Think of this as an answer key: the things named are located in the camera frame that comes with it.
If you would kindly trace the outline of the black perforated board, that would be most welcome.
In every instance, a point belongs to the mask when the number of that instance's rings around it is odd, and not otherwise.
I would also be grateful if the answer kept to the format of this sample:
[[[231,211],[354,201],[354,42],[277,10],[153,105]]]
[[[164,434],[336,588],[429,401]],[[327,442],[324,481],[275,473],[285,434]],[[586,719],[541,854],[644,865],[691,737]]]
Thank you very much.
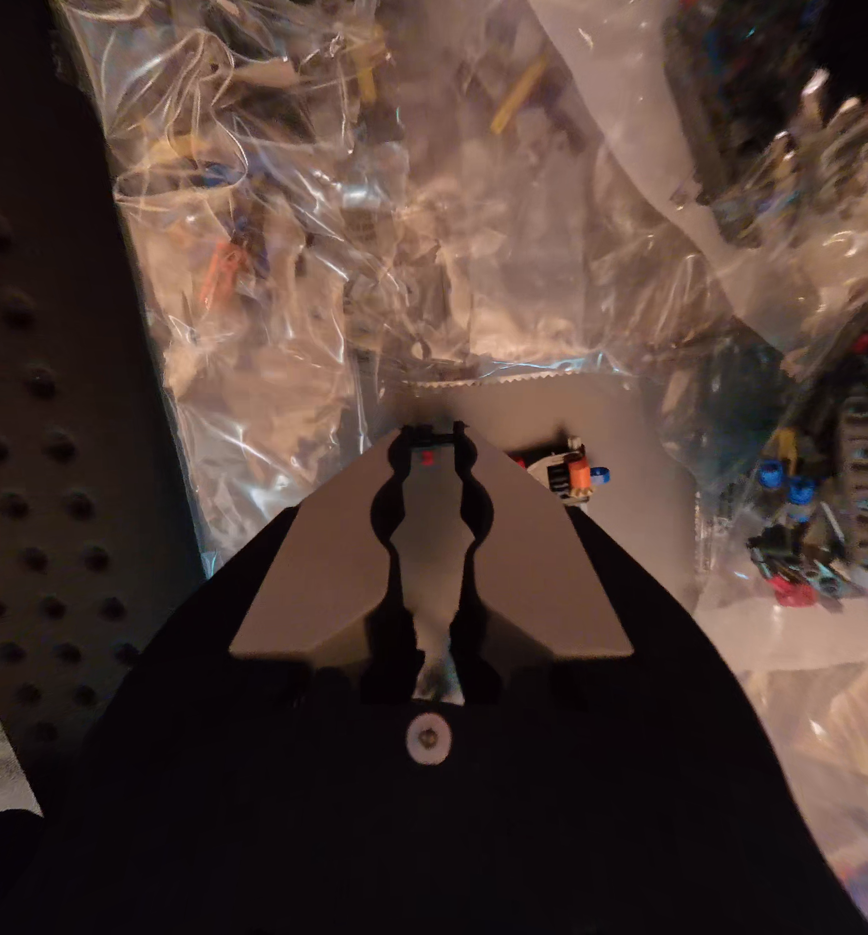
[[[0,2],[0,723],[32,804],[203,579],[92,106]]]

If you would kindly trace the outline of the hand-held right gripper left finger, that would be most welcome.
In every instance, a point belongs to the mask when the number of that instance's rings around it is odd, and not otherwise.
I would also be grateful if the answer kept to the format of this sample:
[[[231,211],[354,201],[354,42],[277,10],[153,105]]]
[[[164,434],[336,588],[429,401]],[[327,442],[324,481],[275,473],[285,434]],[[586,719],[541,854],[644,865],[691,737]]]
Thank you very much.
[[[412,700],[425,662],[393,534],[416,432],[393,430],[297,508],[230,655],[352,677],[362,700]]]

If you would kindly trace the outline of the large white-label lego parts bag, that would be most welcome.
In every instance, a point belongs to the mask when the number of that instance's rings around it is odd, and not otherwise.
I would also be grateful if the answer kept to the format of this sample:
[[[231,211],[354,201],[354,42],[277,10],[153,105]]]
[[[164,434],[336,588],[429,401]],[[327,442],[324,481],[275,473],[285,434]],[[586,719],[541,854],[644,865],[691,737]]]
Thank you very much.
[[[606,158],[706,267],[612,343],[697,477],[697,623],[868,921],[868,2],[535,2]]]

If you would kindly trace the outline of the clear bag of mixed parts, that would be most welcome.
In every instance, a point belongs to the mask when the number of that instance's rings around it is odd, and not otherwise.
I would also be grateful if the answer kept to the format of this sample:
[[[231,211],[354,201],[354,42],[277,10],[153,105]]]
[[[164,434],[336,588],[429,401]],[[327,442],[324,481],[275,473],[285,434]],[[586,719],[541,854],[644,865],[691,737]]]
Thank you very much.
[[[659,367],[702,257],[530,2],[54,2],[208,575],[450,384]]]

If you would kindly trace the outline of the crumpled clear wrapper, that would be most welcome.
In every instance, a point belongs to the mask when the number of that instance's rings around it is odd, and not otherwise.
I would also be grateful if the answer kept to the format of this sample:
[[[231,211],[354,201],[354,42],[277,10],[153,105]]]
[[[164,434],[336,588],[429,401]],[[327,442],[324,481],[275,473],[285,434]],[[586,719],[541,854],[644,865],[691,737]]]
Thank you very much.
[[[417,648],[424,654],[413,699],[463,706],[463,690],[451,654],[449,623],[428,611],[417,611],[413,620]]]

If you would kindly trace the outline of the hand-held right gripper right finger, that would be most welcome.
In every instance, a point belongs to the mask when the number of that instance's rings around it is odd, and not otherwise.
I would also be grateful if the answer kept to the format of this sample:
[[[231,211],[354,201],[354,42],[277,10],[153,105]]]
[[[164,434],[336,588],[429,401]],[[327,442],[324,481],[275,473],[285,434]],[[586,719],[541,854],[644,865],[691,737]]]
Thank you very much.
[[[519,673],[634,654],[571,513],[481,433],[456,422],[463,556],[451,654],[464,704],[497,703]]]

